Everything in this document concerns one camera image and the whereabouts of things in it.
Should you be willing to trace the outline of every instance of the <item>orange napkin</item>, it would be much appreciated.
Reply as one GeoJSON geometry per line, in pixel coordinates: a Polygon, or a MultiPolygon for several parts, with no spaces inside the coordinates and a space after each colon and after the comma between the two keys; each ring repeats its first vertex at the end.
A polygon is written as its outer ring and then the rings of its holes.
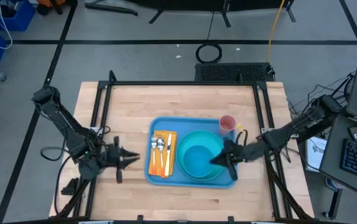
{"type": "MultiPolygon", "coordinates": [[[[175,131],[155,131],[154,135],[156,135],[157,138],[162,138],[165,142],[165,147],[164,150],[162,151],[162,159],[163,159],[163,170],[160,165],[160,151],[158,147],[155,147],[155,166],[156,166],[156,175],[160,176],[161,171],[163,173],[165,172],[165,166],[166,166],[166,159],[167,159],[167,140],[169,138],[169,134],[172,134],[172,143],[170,145],[170,169],[169,169],[169,175],[173,174],[173,165],[174,165],[174,157],[175,157],[175,150],[176,150],[176,140],[177,140],[177,133],[175,131]]],[[[152,174],[152,166],[154,165],[154,158],[153,158],[153,153],[154,150],[150,149],[150,161],[149,161],[149,167],[148,167],[148,174],[152,174]]]]}

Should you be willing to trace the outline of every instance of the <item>wooden table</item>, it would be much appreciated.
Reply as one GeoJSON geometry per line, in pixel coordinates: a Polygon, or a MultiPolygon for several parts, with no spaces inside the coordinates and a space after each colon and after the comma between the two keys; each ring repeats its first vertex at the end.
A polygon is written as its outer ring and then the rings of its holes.
{"type": "MultiPolygon", "coordinates": [[[[284,87],[280,82],[267,83],[267,86],[275,126],[279,128],[290,121],[284,87]]],[[[96,87],[96,82],[81,84],[74,116],[84,127],[90,125],[96,87]]],[[[259,95],[264,122],[268,126],[261,91],[259,95]]],[[[232,114],[249,131],[248,142],[255,141],[260,135],[251,86],[113,86],[106,120],[111,133],[104,139],[107,143],[112,142],[113,136],[118,135],[121,146],[138,152],[142,159],[126,168],[123,184],[116,183],[115,168],[106,169],[98,176],[91,219],[135,220],[138,215],[143,215],[145,220],[223,221],[228,216],[234,216],[236,221],[273,220],[263,158],[239,164],[239,179],[230,189],[156,186],[144,177],[149,125],[154,118],[219,118],[224,114],[232,114]]],[[[291,140],[289,147],[297,150],[296,142],[291,140]]],[[[314,217],[300,157],[294,152],[289,154],[290,164],[282,156],[287,188],[306,213],[314,217]]],[[[61,175],[60,190],[75,177],[79,177],[78,169],[69,161],[61,175]]],[[[284,217],[282,194],[276,189],[280,215],[284,217]]],[[[69,199],[70,196],[58,194],[60,210],[69,199]]],[[[81,215],[86,198],[82,201],[81,215]]]]}

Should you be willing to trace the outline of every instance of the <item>cutlery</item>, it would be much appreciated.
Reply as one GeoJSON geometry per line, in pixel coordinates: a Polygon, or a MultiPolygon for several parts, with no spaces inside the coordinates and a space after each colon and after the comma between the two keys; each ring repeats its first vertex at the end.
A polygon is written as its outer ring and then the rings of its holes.
{"type": "Polygon", "coordinates": [[[157,144],[158,144],[158,148],[159,148],[159,151],[160,151],[160,176],[162,178],[165,177],[165,173],[164,173],[164,160],[163,160],[163,156],[162,156],[162,152],[164,150],[164,147],[165,147],[165,142],[162,138],[159,138],[158,141],[157,141],[157,144]]]}
{"type": "Polygon", "coordinates": [[[152,136],[152,139],[151,139],[151,146],[152,146],[152,150],[154,151],[154,152],[153,152],[153,156],[152,156],[152,158],[153,158],[153,163],[152,163],[152,175],[156,175],[156,166],[155,166],[155,147],[156,147],[156,140],[157,140],[156,136],[153,135],[153,136],[152,136]]]}
{"type": "Polygon", "coordinates": [[[166,158],[166,167],[165,167],[165,176],[169,176],[170,169],[170,145],[172,143],[172,134],[169,134],[169,138],[167,140],[167,158],[166,158]]]}

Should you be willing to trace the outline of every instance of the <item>yellow cable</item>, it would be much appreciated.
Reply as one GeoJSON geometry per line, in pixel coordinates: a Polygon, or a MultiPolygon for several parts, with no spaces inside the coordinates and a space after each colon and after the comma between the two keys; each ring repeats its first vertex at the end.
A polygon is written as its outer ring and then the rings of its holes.
{"type": "Polygon", "coordinates": [[[271,33],[270,33],[270,40],[268,41],[268,53],[267,53],[267,62],[270,62],[270,52],[271,52],[271,42],[272,42],[272,37],[274,36],[274,29],[276,28],[276,24],[279,18],[279,14],[281,14],[282,7],[284,7],[284,2],[285,0],[282,0],[279,10],[277,13],[276,20],[274,21],[274,25],[272,25],[271,33]]]}

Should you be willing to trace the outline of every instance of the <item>teal bowl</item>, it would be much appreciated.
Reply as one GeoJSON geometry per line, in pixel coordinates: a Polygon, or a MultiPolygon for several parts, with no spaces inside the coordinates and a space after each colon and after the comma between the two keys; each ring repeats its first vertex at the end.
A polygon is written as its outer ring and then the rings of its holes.
{"type": "Polygon", "coordinates": [[[181,139],[176,148],[177,164],[183,173],[195,180],[210,180],[224,169],[210,164],[223,149],[223,141],[209,131],[193,131],[181,139]]]}

